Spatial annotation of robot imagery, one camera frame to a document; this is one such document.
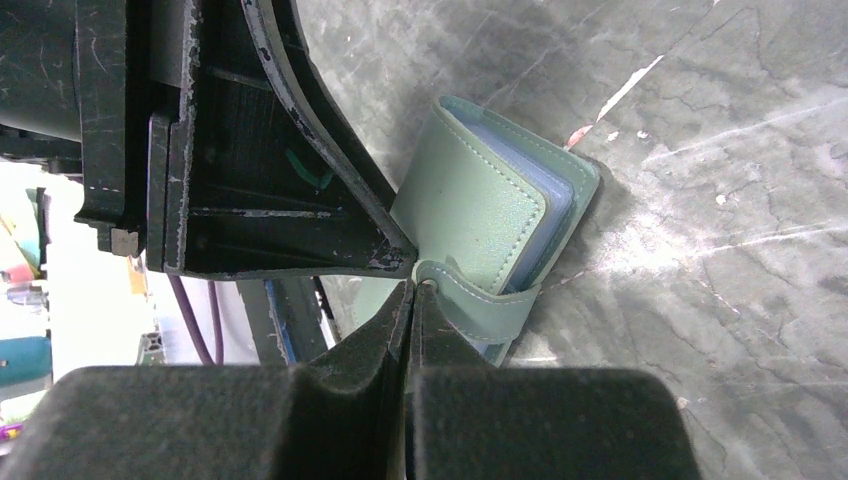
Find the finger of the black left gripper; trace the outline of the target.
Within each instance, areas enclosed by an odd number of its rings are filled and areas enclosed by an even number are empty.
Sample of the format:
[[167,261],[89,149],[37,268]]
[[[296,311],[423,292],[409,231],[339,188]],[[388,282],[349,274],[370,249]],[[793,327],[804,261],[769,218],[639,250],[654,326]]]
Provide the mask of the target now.
[[296,2],[273,0],[271,4],[286,56],[307,103],[380,203],[390,206],[395,198],[395,191],[355,134],[310,59]]

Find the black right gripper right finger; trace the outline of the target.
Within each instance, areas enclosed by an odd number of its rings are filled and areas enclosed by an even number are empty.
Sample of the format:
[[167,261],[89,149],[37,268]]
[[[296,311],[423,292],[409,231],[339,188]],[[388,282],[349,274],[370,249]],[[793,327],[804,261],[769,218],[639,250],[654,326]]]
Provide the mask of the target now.
[[620,368],[497,368],[459,334],[434,285],[411,315],[410,479],[697,479],[668,388]]

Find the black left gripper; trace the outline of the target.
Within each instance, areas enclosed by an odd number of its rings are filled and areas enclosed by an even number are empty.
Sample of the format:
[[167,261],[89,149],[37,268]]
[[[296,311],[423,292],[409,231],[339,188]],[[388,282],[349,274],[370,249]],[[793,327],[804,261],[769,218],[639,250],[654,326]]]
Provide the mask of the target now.
[[69,162],[99,248],[158,272],[407,277],[416,249],[307,103],[271,2],[3,2],[2,153]]

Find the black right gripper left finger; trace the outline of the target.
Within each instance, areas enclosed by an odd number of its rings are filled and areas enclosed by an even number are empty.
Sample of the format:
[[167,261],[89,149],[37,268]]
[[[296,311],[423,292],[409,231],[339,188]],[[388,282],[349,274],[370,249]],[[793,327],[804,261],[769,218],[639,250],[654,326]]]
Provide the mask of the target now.
[[102,366],[43,398],[5,479],[400,479],[414,287],[286,367]]

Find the green card holder wallet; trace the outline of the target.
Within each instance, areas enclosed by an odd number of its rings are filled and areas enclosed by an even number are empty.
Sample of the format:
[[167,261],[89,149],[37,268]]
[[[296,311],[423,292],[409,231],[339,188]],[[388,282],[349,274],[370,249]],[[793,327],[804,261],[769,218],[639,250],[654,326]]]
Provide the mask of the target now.
[[450,324],[491,364],[519,337],[600,182],[597,168],[455,96],[431,107],[391,216]]

